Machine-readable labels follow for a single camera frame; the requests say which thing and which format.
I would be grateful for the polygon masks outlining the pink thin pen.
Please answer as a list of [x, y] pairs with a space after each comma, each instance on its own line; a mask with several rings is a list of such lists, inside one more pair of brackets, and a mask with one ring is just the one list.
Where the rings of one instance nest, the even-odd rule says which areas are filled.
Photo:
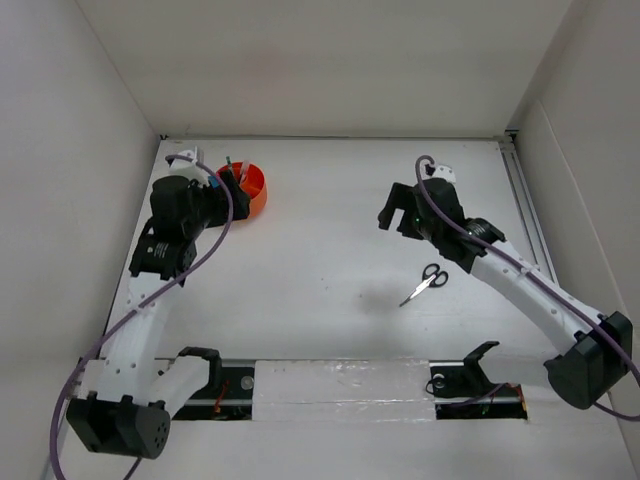
[[249, 160], [245, 160], [242, 162], [241, 169], [240, 169], [240, 177], [239, 177], [240, 184], [246, 181], [250, 165], [251, 165], [251, 162]]

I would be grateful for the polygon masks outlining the black handled scissors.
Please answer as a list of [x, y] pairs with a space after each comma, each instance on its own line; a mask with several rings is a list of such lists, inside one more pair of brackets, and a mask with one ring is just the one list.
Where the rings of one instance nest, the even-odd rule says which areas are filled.
[[439, 264], [431, 263], [426, 265], [422, 271], [421, 282], [399, 304], [399, 307], [403, 307], [407, 303], [411, 302], [426, 289], [443, 287], [448, 280], [448, 272], [443, 270]]

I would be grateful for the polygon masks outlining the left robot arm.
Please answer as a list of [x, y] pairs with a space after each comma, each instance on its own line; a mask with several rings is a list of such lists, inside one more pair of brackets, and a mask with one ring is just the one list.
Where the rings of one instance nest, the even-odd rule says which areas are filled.
[[168, 370], [155, 365], [170, 307], [186, 278], [209, 259], [196, 241], [212, 227], [228, 230], [250, 213], [250, 197], [233, 172], [207, 179], [173, 174], [156, 180], [151, 216], [129, 265], [127, 320], [112, 334], [97, 386], [71, 400], [66, 419], [93, 453], [155, 459], [168, 440], [171, 420], [196, 393], [224, 387], [220, 353], [185, 347]]

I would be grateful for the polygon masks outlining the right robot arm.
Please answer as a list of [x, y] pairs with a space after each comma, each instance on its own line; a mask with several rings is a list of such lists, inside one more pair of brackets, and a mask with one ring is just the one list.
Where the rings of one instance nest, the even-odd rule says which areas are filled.
[[548, 338], [557, 354], [544, 363], [547, 379], [566, 403], [588, 409], [627, 374], [639, 374], [631, 321], [571, 298], [521, 259], [494, 225], [466, 217], [452, 183], [442, 178], [413, 186], [395, 183], [378, 215], [380, 229], [389, 228], [396, 211], [403, 213], [397, 228], [402, 236], [430, 242], [441, 257], [509, 300]]

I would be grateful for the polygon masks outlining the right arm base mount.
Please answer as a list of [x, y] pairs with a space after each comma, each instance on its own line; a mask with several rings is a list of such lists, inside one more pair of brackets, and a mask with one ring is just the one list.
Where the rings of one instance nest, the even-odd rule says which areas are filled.
[[527, 420], [520, 384], [494, 383], [480, 365], [498, 341], [486, 341], [461, 360], [429, 362], [425, 392], [432, 396], [437, 420]]

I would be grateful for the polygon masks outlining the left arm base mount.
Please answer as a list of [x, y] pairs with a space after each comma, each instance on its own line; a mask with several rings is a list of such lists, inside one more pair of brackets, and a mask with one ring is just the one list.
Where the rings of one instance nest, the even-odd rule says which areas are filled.
[[252, 419], [254, 363], [224, 363], [221, 383], [192, 395], [174, 415], [177, 421], [248, 421]]

